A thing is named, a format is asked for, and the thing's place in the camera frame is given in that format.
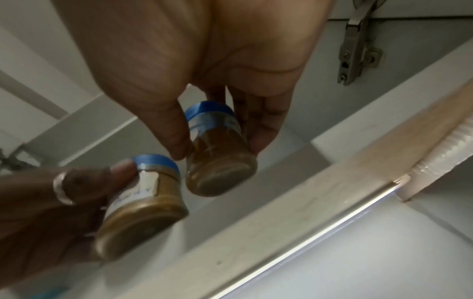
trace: white label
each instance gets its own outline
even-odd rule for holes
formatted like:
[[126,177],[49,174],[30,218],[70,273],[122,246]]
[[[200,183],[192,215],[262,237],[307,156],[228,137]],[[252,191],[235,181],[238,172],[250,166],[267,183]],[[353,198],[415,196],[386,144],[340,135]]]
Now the white label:
[[139,177],[131,182],[121,193],[114,197],[105,213],[104,220],[122,206],[152,197],[158,190],[159,174],[153,171],[141,171]]

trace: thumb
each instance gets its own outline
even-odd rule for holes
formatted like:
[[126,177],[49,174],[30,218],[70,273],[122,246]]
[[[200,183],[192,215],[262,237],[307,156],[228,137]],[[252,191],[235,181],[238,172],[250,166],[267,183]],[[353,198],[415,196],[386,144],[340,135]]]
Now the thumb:
[[136,164],[132,160],[124,160],[111,168],[72,169],[63,180],[63,189],[77,203],[90,202],[117,193],[136,174]]
[[191,147],[189,124],[177,100],[160,102],[149,110],[133,109],[132,112],[145,123],[174,160],[186,157]]

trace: hand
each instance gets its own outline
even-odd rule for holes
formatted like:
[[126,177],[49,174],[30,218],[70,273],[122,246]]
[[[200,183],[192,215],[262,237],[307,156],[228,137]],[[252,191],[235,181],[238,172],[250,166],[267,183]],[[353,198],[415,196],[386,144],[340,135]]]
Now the hand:
[[53,0],[97,83],[169,150],[191,146],[188,83],[225,101],[258,153],[277,136],[333,0]]
[[88,234],[99,228],[107,198],[136,176],[136,165],[68,171],[63,189],[75,206],[61,204],[53,191],[64,171],[0,177],[0,289],[55,266],[96,260]]

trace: silver ring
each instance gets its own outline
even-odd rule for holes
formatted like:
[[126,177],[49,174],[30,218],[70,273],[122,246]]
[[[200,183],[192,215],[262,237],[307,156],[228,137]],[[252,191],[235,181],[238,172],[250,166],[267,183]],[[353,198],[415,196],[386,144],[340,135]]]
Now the silver ring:
[[63,188],[63,181],[66,177],[67,172],[63,172],[58,174],[53,180],[53,190],[56,194],[56,198],[64,205],[75,205],[75,202],[70,199],[66,193],[64,192]]

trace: fingernail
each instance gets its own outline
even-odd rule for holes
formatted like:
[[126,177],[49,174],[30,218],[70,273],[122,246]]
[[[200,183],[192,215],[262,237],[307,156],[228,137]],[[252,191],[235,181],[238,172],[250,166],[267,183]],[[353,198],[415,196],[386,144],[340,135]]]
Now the fingernail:
[[135,162],[132,159],[125,159],[110,167],[110,171],[117,173],[127,169],[132,169],[132,167],[136,169]]

